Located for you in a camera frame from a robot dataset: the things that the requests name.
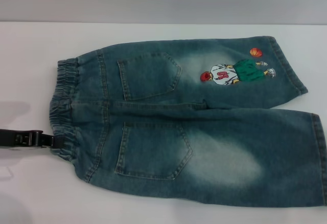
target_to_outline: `pocket stitching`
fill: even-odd
[[[163,175],[151,175],[143,172],[136,172],[136,171],[126,171],[124,170],[125,166],[125,151],[127,148],[127,142],[129,139],[129,134],[130,134],[130,128],[134,127],[134,125],[137,125],[136,127],[158,127],[155,124],[140,124],[140,123],[124,123],[124,131],[123,131],[123,137],[121,141],[121,146],[119,150],[119,157],[118,157],[118,162],[115,167],[115,173],[125,175],[125,176],[133,176],[133,177],[139,177],[139,178],[148,178],[152,180],[174,180],[182,171],[186,163],[189,161],[191,158],[191,155],[193,154],[193,150],[189,144],[189,141],[186,137],[186,134],[182,128],[181,125],[175,125],[175,124],[160,124],[160,127],[170,127],[170,128],[176,128],[179,132],[180,135],[182,136],[187,148],[189,149],[184,158],[181,160],[180,164],[176,167],[176,169],[172,172],[172,174],[168,176],[163,176]]]
[[[125,75],[124,62],[126,62],[127,60],[118,60],[117,61],[118,62],[118,66],[119,66],[119,71],[120,71],[120,74],[121,74],[122,84],[123,84],[124,98],[125,98],[126,101],[141,100],[141,99],[146,99],[146,98],[150,98],[150,97],[153,97],[153,96],[163,95],[163,94],[166,94],[166,93],[169,93],[169,92],[173,91],[176,88],[176,85],[178,83],[178,80],[179,80],[180,74],[181,74],[181,67],[166,52],[158,53],[158,55],[159,54],[161,54],[162,56],[164,56],[174,66],[177,67],[177,73],[175,75],[175,78],[173,79],[173,82],[171,84],[169,84],[169,87],[170,88],[167,91],[165,91],[163,93],[159,93],[159,94],[149,94],[148,96],[141,97],[141,98],[133,98],[131,96],[131,93],[130,93],[130,90],[129,90],[129,86],[128,86],[128,82],[127,82],[127,78],[126,78],[126,75]]]

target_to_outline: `jeans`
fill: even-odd
[[[318,115],[273,37],[124,43],[58,63],[53,153],[116,192],[245,207],[327,204]]]

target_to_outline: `cartoon boy embroidery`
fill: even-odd
[[[210,72],[201,74],[201,81],[213,80],[216,84],[229,85],[239,81],[250,82],[265,78],[265,76],[274,77],[276,75],[273,68],[262,71],[256,68],[257,65],[266,66],[266,62],[255,62],[252,59],[243,59],[235,65],[218,64],[211,68]]]

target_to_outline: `hem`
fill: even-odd
[[[51,149],[54,155],[64,160],[75,158],[76,136],[72,125],[71,102],[77,83],[77,58],[58,62],[57,84],[50,102],[50,125],[56,140],[63,141],[60,149]]]
[[[275,53],[275,56],[281,63],[283,69],[285,70],[285,72],[286,72],[288,78],[290,79],[291,83],[293,84],[293,86],[298,90],[299,95],[306,94],[308,92],[308,89],[305,87],[305,85],[300,81],[300,79],[298,78],[296,73],[293,71],[291,65],[287,61],[284,53],[282,52],[282,49],[278,45],[276,39],[272,36],[268,36],[267,38],[268,38],[270,45]]]
[[[320,163],[321,163],[321,183],[323,205],[327,206],[327,147],[321,125],[321,120],[317,114],[312,114],[313,128],[315,132],[316,141],[318,144]]]

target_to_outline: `white jersey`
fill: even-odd
[[[213,80],[216,84],[228,85],[232,84],[233,80],[238,79],[239,77],[236,74],[234,68],[228,68],[226,64],[218,64],[211,68],[211,74],[213,75]]]

